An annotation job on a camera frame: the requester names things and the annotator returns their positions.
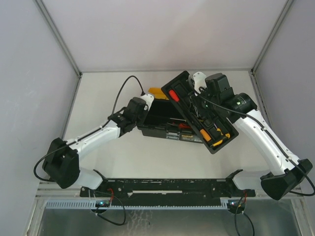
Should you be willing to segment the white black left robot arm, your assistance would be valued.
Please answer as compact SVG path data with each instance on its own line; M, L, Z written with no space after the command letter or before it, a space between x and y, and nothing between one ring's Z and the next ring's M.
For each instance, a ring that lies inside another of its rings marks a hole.
M106 123L90 132L67 141L56 138L44 158L44 172L62 189L73 185L97 189L105 177L99 171L81 167L80 162L99 146L142 125L154 99L148 93L134 97L126 107L110 115Z

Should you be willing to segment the yellow black plastic toolbox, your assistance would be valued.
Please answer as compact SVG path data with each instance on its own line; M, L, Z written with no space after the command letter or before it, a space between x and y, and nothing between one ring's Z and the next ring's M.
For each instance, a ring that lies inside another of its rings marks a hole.
M143 124L137 127L142 132L142 135L154 138L202 143L201 139L196 135L193 129L179 129L171 125L172 123L188 123L174 122L169 119L184 118L160 88L149 88L148 92L152 94L155 99Z

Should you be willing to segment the black toolbox tray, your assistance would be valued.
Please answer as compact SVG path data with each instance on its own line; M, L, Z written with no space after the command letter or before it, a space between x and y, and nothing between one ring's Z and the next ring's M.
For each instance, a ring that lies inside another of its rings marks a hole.
M187 71L181 72L161 90L210 153L215 154L239 135L227 119L195 95Z

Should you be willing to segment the yellow black small screwdriver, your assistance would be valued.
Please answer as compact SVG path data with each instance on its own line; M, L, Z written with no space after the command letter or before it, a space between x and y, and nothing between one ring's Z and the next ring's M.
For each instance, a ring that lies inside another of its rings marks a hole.
M221 145L225 140L228 140L228 139L230 139L230 134L229 133L223 134L219 141L216 141L212 144L212 147L217 147Z

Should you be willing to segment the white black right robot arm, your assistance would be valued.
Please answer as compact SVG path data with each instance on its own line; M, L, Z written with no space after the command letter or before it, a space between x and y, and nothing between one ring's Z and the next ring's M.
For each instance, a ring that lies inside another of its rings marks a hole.
M196 72L188 77L189 86L202 107L230 121L254 144L268 165L267 171L241 170L232 178L240 190L263 190L274 200L280 200L308 177L313 165L308 159L301 160L278 138L264 120L255 102L246 93L235 94L228 78L222 73L206 76Z

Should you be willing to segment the orange needle nose pliers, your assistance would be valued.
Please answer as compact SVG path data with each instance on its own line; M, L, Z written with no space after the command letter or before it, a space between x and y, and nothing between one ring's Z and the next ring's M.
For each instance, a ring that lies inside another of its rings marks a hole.
M179 123L179 124L172 123L171 125L179 129L192 130L192 128L186 123Z

